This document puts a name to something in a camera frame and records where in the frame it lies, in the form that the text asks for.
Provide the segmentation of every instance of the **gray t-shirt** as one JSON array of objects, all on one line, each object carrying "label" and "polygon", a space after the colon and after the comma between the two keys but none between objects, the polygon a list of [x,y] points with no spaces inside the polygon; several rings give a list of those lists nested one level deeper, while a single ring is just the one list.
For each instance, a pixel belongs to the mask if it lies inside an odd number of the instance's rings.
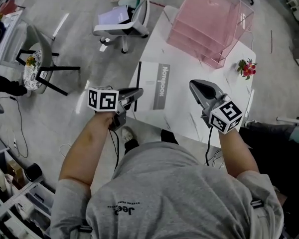
[{"label": "gray t-shirt", "polygon": [[[283,212],[265,174],[237,179],[203,166],[184,148],[143,144],[120,162],[112,181],[90,198],[77,182],[60,180],[51,238],[69,238],[84,220],[92,237],[275,239]],[[254,208],[253,200],[263,207]]]}]

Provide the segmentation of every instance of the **small red flowers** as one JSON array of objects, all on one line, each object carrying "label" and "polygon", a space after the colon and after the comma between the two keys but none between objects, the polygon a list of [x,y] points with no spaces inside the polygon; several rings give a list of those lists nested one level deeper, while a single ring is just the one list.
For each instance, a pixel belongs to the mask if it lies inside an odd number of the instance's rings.
[{"label": "small red flowers", "polygon": [[243,77],[246,77],[246,80],[249,80],[250,76],[256,73],[255,69],[257,64],[253,64],[253,61],[251,59],[248,59],[247,62],[242,59],[239,61],[238,65],[239,67],[237,71],[240,72]]}]

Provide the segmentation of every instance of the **pink acrylic box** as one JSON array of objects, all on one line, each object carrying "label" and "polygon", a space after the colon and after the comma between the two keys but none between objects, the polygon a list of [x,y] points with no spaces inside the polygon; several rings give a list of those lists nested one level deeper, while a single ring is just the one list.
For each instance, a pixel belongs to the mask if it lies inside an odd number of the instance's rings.
[{"label": "pink acrylic box", "polygon": [[240,0],[185,0],[167,42],[218,69],[253,17]]}]

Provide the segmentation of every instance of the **desk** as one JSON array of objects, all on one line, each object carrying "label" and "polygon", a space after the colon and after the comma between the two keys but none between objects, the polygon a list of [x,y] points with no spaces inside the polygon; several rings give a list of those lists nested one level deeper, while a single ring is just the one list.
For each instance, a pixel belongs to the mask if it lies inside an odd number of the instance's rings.
[{"label": "desk", "polygon": [[[24,67],[20,66],[20,64],[15,61],[17,53],[19,52],[19,48],[22,45],[22,40],[18,40],[18,42],[13,42],[13,37],[16,33],[17,27],[20,25],[22,21],[25,22],[26,24],[31,24],[31,25],[34,24],[31,20],[26,18],[24,10],[19,10],[7,14],[5,17],[7,18],[8,26],[6,26],[6,31],[0,43],[0,65],[12,67],[12,68],[19,68],[23,70]],[[41,28],[38,29],[42,34],[54,40],[55,37],[53,37],[51,34],[47,33]]]},{"label": "desk", "polygon": [[[237,63],[241,59],[256,60],[255,53],[238,42],[228,55],[225,66],[215,70],[198,59],[166,43],[178,9],[166,6],[161,14],[142,54],[141,61],[170,65],[168,89],[164,110],[128,111],[127,116],[142,122],[170,130],[188,138],[208,143],[209,128],[200,118],[202,108],[195,101],[189,89],[189,81],[203,79],[216,83],[227,93],[244,113],[251,93],[252,78],[246,81],[237,73]],[[136,86],[135,71],[130,87]],[[213,130],[211,145],[220,147],[219,136]]]}]

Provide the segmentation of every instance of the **concrete floor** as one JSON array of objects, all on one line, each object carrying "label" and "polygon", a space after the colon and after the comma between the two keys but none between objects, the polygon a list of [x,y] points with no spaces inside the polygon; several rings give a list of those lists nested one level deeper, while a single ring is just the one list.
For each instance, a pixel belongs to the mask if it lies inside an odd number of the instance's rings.
[{"label": "concrete floor", "polygon": [[[30,98],[18,98],[22,112],[23,131],[29,148],[27,159],[20,158],[25,165],[37,163],[42,168],[46,182],[55,187],[63,161],[59,153],[62,144],[72,144],[93,111],[86,107],[84,88],[111,85],[113,88],[128,86],[147,39],[135,38],[130,41],[130,52],[121,53],[118,43],[104,51],[99,37],[92,35],[92,25],[96,9],[103,6],[104,0],[17,0],[26,7],[29,18],[36,25],[54,32],[61,18],[70,13],[52,44],[54,52],[60,53],[55,60],[57,65],[81,66],[81,72],[54,72],[52,83],[68,91],[65,97],[49,88],[42,95],[32,93]],[[180,7],[184,0],[152,0],[165,5]],[[295,118],[299,115],[299,67],[290,52],[292,34],[298,30],[290,11],[282,0],[255,0],[252,7],[255,18],[252,34],[246,33],[243,42],[251,46],[257,55],[258,69],[254,76],[255,94],[252,100],[249,119],[276,123],[276,116]],[[151,31],[162,12],[162,7],[151,5],[148,28]],[[273,31],[273,52],[271,54],[271,30]],[[0,67],[0,74],[15,80],[20,72]],[[80,106],[80,96],[84,96]],[[22,154],[25,145],[20,132],[20,117],[16,103],[1,99],[5,113],[0,115],[0,137],[12,151],[13,137]],[[160,129],[128,119],[135,130],[139,142],[159,140]],[[180,145],[191,151],[204,162],[206,144],[176,135]],[[124,146],[121,144],[121,156]],[[67,146],[61,148],[63,153]],[[96,171],[93,190],[111,179],[116,155],[111,138],[108,136],[99,166]]]}]

